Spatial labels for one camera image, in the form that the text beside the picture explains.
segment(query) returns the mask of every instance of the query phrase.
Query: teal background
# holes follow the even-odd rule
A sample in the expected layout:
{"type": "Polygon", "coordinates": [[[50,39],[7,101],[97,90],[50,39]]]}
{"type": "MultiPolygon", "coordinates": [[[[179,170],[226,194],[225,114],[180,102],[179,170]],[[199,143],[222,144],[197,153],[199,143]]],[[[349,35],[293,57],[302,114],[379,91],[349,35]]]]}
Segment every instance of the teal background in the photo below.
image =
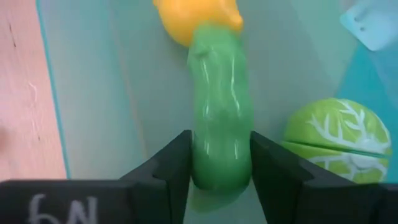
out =
{"type": "Polygon", "coordinates": [[[336,97],[354,100],[367,106],[384,122],[390,131],[392,143],[392,157],[386,182],[396,183],[398,182],[398,147],[396,145],[398,143],[398,109],[394,106],[392,100],[397,98],[398,95],[395,95],[393,91],[388,91],[386,87],[395,83],[398,84],[398,82],[394,82],[394,80],[389,80],[392,83],[382,82],[383,77],[381,78],[380,75],[388,75],[393,79],[398,75],[397,65],[394,62],[394,58],[398,58],[398,54],[384,56],[374,54],[365,46],[360,45],[353,56],[336,97]],[[383,59],[385,62],[392,60],[395,68],[390,69],[388,74],[380,74],[373,60],[376,58],[383,59]]]}

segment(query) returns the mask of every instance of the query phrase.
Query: lettuce toy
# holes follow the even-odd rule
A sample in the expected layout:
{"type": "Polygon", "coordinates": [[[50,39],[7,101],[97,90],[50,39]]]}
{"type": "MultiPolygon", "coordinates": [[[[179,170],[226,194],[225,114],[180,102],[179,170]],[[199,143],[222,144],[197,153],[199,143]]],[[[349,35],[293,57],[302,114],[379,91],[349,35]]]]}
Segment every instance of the lettuce toy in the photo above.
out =
{"type": "Polygon", "coordinates": [[[380,182],[392,154],[380,118],[363,105],[329,98],[298,110],[282,145],[310,162],[353,182],[380,182]]]}

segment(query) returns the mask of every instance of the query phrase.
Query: white sticker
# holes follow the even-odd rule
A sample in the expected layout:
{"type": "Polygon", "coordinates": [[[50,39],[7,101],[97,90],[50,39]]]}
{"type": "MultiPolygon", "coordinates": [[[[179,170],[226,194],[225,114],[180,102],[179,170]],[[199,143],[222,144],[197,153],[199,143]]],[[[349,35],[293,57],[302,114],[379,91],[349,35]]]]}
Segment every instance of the white sticker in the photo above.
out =
{"type": "Polygon", "coordinates": [[[398,1],[360,0],[340,22],[369,50],[381,50],[398,39],[398,1]]]}

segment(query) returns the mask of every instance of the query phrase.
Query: glass surface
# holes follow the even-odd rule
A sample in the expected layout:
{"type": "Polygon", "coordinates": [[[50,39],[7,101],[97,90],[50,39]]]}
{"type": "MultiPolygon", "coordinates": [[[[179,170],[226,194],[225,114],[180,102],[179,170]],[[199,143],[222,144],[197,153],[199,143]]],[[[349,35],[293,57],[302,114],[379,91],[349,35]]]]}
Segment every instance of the glass surface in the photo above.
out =
{"type": "MultiPolygon", "coordinates": [[[[37,2],[69,178],[119,178],[192,129],[188,50],[168,37],[152,1],[37,2]]],[[[394,145],[396,108],[369,52],[340,24],[338,1],[238,6],[257,132],[280,141],[292,113],[337,96],[374,110],[394,145]]],[[[398,180],[396,160],[388,181],[398,180]]],[[[185,223],[265,223],[252,183],[229,197],[190,190],[185,223]]]]}

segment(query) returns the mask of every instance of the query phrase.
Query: cucumber toy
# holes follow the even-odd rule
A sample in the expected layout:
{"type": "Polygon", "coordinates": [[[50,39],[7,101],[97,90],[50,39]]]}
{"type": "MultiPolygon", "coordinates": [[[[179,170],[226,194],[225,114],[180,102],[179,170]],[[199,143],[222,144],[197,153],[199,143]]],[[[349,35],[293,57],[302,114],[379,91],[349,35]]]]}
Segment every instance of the cucumber toy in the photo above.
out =
{"type": "Polygon", "coordinates": [[[240,38],[224,26],[198,26],[188,66],[195,86],[193,181],[205,190],[245,187],[254,112],[240,38]]]}

